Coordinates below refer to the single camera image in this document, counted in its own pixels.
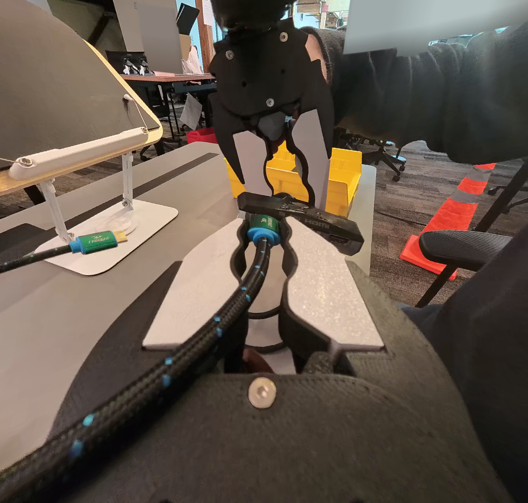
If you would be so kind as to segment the person's right forearm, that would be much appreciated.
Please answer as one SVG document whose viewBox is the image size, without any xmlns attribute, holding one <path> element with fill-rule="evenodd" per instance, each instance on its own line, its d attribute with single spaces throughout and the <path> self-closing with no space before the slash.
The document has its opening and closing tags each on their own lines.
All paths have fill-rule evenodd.
<svg viewBox="0 0 528 503">
<path fill-rule="evenodd" d="M 412 57 L 344 54 L 345 30 L 301 30 L 332 90 L 335 127 L 399 147 L 424 141 L 456 163 L 527 156 L 527 23 Z"/>
</svg>

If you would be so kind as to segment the dark monitor with wooden back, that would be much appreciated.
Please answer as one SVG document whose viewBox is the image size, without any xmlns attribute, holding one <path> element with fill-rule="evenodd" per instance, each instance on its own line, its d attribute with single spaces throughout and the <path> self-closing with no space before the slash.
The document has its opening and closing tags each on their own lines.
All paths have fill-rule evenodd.
<svg viewBox="0 0 528 503">
<path fill-rule="evenodd" d="M 27 0 L 1 0 L 1 194 L 140 150 L 162 133 L 75 31 Z"/>
</svg>

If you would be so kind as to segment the black hdmi switch box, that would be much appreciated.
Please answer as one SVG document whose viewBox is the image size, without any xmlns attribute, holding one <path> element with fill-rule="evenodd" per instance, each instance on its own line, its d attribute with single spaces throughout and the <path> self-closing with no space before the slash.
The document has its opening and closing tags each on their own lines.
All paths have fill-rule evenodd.
<svg viewBox="0 0 528 503">
<path fill-rule="evenodd" d="M 225 302 L 213 320 L 217 330 L 228 329 L 241 317 L 249 318 L 248 309 L 261 290 L 266 278 L 271 249 L 284 250 L 282 270 L 286 274 L 283 296 L 271 312 L 259 313 L 255 318 L 292 315 L 294 295 L 315 289 L 320 277 L 332 283 L 331 275 L 323 275 L 323 268 L 336 259 L 340 269 L 344 256 L 357 254 L 364 238 L 357 224 L 346 217 L 336 216 L 310 206 L 290 195 L 263 196 L 243 192 L 237 198 L 239 210 L 249 214 L 239 218 L 236 227 L 238 243 L 230 257 L 230 269 L 240 279 L 246 268 L 245 251 L 250 242 L 256 246 L 254 262 L 248 275 L 240 279 L 237 289 Z"/>
</svg>

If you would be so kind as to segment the orange traffic cone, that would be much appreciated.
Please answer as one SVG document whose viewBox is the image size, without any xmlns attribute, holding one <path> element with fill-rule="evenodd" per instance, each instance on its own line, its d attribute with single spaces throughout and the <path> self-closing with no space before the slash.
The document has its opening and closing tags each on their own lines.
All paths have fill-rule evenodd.
<svg viewBox="0 0 528 503">
<path fill-rule="evenodd" d="M 476 212 L 479 197 L 489 181 L 496 163 L 474 165 L 459 183 L 453 194 L 442 204 L 420 233 L 439 230 L 468 230 Z M 432 262 L 419 248 L 420 235 L 411 235 L 400 259 L 434 274 L 440 274 L 445 264 Z"/>
</svg>

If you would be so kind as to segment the red plastic bin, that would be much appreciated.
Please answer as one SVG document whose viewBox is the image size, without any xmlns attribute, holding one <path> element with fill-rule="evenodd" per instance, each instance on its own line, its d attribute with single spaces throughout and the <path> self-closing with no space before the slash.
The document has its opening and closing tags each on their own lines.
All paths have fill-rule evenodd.
<svg viewBox="0 0 528 503">
<path fill-rule="evenodd" d="M 206 127 L 202 129 L 190 130 L 186 133 L 187 143 L 205 142 L 218 144 L 215 129 L 213 127 Z"/>
</svg>

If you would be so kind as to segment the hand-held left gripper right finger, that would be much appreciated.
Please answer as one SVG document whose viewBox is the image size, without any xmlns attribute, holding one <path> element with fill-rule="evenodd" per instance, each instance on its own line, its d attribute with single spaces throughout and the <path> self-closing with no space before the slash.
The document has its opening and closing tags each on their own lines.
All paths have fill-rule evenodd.
<svg viewBox="0 0 528 503">
<path fill-rule="evenodd" d="M 282 268 L 286 275 L 279 334 L 297 357 L 325 352 L 384 352 L 346 257 L 296 219 L 283 222 Z"/>
</svg>

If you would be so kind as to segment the background wooden desk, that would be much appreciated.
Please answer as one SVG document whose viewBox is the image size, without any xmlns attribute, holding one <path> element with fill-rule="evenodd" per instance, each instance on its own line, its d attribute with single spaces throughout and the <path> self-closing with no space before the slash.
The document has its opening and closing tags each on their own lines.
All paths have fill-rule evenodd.
<svg viewBox="0 0 528 503">
<path fill-rule="evenodd" d="M 216 81 L 211 74 L 178 75 L 169 72 L 158 72 L 147 76 L 120 75 L 120 77 L 131 83 L 134 89 L 140 87 L 146 89 L 145 97 L 149 107 L 152 105 L 149 89 L 160 87 L 162 104 L 169 109 L 169 114 L 174 113 L 173 95 L 187 93 L 196 95 L 198 101 L 202 104 L 206 127 L 212 126 L 212 114 L 208 96 L 216 90 Z"/>
</svg>

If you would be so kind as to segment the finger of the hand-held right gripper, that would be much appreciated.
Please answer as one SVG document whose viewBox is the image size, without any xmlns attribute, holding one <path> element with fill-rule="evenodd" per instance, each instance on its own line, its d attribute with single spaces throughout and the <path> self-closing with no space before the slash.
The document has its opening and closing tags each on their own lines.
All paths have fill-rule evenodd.
<svg viewBox="0 0 528 503">
<path fill-rule="evenodd" d="M 269 158 L 266 141 L 248 130 L 234 134 L 233 141 L 245 191 L 262 196 L 273 196 L 274 188 L 267 178 Z"/>
<path fill-rule="evenodd" d="M 331 158 L 328 155 L 317 109 L 300 114 L 290 123 L 289 150 L 307 191 L 308 204 L 326 208 Z"/>
</svg>

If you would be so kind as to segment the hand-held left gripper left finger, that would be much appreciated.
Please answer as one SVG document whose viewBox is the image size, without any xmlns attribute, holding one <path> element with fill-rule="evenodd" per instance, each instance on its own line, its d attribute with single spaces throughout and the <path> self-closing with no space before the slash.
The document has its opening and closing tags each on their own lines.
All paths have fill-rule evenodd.
<svg viewBox="0 0 528 503">
<path fill-rule="evenodd" d="M 246 270 L 247 224 L 233 220 L 184 257 L 142 341 L 144 349 L 180 346 L 233 295 Z"/>
</svg>

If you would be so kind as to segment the yellow plastic bin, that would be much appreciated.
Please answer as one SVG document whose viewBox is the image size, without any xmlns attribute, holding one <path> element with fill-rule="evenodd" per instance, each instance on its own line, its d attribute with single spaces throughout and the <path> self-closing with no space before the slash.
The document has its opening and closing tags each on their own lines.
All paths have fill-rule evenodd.
<svg viewBox="0 0 528 503">
<path fill-rule="evenodd" d="M 348 215 L 358 189 L 362 170 L 361 152 L 334 147 L 329 170 L 326 211 L 334 215 Z M 287 193 L 307 202 L 308 195 L 296 170 L 295 156 L 282 143 L 271 160 L 267 162 L 267 178 L 274 194 Z"/>
</svg>

